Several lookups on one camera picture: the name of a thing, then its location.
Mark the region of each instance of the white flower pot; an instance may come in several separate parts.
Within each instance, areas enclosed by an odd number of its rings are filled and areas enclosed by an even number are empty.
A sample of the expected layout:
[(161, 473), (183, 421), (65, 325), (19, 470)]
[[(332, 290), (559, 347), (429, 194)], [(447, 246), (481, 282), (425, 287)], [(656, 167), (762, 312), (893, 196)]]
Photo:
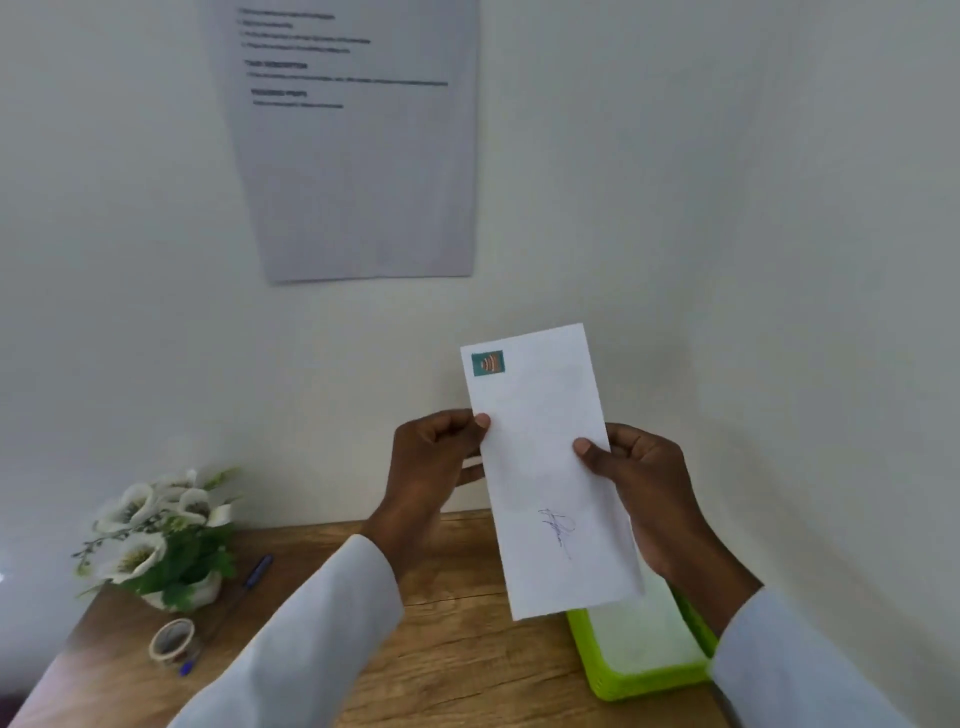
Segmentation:
[[(186, 611), (192, 612), (195, 609), (200, 609), (207, 604), (215, 602), (217, 596), (220, 594), (221, 583), (223, 583), (223, 577), (218, 571), (211, 571), (204, 579), (195, 582), (193, 585), (193, 594), (190, 595), (190, 609)], [(168, 607), (163, 603), (163, 592), (153, 592), (152, 594), (141, 596), (145, 602), (156, 609), (164, 612), (179, 611), (179, 609)]]

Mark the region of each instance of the blue pen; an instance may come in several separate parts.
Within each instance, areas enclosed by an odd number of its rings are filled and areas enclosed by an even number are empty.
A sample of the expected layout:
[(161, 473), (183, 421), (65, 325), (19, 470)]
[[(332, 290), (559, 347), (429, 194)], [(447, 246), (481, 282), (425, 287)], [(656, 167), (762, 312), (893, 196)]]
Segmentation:
[(243, 588), (237, 592), (227, 609), (224, 610), (224, 613), (214, 623), (213, 627), (210, 628), (210, 631), (207, 633), (206, 638), (201, 643), (197, 654), (193, 656), (192, 660), (187, 660), (185, 663), (183, 663), (183, 665), (180, 666), (180, 677), (190, 674), (190, 670), (193, 669), (193, 666), (197, 664), (197, 660), (200, 659), (200, 653), (204, 651), (204, 646), (213, 641), (213, 638), (217, 636), (220, 628), (224, 626), (224, 622), (227, 621), (227, 617), (233, 613), (233, 610), (236, 609), (236, 606), (240, 603), (240, 600), (246, 596), (253, 587), (256, 586), (256, 583), (261, 578), (263, 578), (263, 574), (267, 572), (267, 569), (273, 562), (273, 555), (268, 553), (266, 556), (260, 559), (255, 567), (253, 567), (253, 571), (250, 572), (250, 576), (247, 577), (247, 581), (243, 583)]

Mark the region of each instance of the white sleeve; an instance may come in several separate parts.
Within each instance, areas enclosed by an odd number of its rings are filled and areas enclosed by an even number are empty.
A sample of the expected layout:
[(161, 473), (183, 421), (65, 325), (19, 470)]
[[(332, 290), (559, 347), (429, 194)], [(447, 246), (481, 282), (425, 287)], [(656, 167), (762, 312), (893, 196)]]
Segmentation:
[(769, 589), (727, 626), (711, 668), (744, 728), (901, 728), (910, 724)]
[(368, 539), (351, 536), (170, 728), (331, 725), (402, 616), (387, 559)]

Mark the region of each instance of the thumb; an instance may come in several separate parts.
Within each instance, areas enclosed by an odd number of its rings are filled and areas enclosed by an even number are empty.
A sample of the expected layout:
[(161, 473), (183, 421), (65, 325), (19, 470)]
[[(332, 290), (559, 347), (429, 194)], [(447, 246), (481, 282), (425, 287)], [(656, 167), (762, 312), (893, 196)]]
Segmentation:
[(480, 447), (480, 443), (487, 436), (488, 429), (490, 429), (490, 415), (479, 414), (457, 433), (457, 445), (463, 451), (464, 458)]
[(620, 468), (617, 458), (611, 453), (596, 447), (586, 437), (578, 437), (573, 441), (573, 451), (577, 453), (577, 456), (591, 473), (616, 480)]

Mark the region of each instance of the wood grain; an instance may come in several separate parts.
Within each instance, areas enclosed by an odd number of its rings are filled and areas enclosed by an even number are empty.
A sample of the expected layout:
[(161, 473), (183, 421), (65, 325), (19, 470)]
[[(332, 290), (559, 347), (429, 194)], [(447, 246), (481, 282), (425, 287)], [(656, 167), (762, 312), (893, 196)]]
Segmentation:
[[(13, 728), (165, 726), (229, 665), (357, 522), (245, 531), (239, 572), (276, 560), (193, 673), (156, 667), (147, 644), (168, 615), (104, 589), (14, 720)], [(201, 634), (239, 585), (192, 619)], [(403, 623), (360, 676), (339, 725), (722, 728), (709, 686), (608, 704), (589, 691), (562, 615), (514, 622), (489, 512), (444, 515), (419, 567), (400, 585)]]

